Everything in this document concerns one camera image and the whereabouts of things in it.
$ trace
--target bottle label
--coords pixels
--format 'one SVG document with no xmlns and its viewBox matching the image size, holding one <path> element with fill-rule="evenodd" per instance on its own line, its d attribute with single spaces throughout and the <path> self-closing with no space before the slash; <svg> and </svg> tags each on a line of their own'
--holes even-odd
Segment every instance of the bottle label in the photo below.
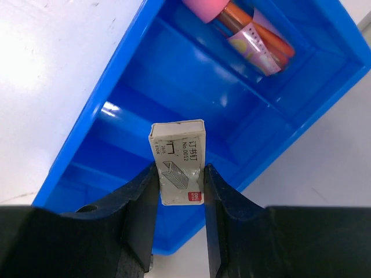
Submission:
<svg viewBox="0 0 371 278">
<path fill-rule="evenodd" d="M 258 35 L 253 23 L 248 24 L 240 32 L 228 38 L 228 41 L 247 61 L 261 69 L 266 76 L 281 71 Z"/>
</svg>

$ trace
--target blue bin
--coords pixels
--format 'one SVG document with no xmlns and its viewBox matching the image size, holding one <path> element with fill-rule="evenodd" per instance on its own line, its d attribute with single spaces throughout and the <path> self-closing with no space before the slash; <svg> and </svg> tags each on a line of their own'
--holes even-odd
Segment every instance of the blue bin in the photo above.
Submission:
<svg viewBox="0 0 371 278">
<path fill-rule="evenodd" d="M 336 0 L 242 2 L 296 49 L 286 71 L 262 76 L 179 0 L 144 1 L 34 205 L 61 213 L 105 196 L 154 160 L 152 123 L 199 118 L 207 163 L 242 191 L 369 71 L 370 49 Z M 153 252 L 174 253 L 203 210 L 160 204 Z"/>
</svg>

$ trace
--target red square logo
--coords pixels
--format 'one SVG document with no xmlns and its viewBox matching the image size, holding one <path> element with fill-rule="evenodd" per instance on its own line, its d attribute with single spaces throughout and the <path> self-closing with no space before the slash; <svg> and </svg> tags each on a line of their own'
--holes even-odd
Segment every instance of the red square logo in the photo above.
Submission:
<svg viewBox="0 0 371 278">
<path fill-rule="evenodd" d="M 202 200 L 201 192 L 188 192 L 188 200 L 191 202 L 200 202 Z"/>
</svg>

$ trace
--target pink bottle cap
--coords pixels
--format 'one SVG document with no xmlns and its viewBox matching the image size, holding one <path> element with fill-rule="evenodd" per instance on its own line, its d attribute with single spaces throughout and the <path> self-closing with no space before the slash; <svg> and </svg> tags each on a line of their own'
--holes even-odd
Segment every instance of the pink bottle cap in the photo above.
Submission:
<svg viewBox="0 0 371 278">
<path fill-rule="evenodd" d="M 183 0 L 183 3 L 204 23 L 209 23 L 220 14 L 230 0 Z"/>
</svg>

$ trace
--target small white box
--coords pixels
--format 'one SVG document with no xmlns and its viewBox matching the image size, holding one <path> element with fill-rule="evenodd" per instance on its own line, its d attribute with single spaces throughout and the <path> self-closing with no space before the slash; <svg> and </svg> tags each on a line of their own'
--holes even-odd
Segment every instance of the small white box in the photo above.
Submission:
<svg viewBox="0 0 371 278">
<path fill-rule="evenodd" d="M 206 131 L 203 120 L 154 123 L 149 136 L 162 204 L 203 204 Z"/>
</svg>

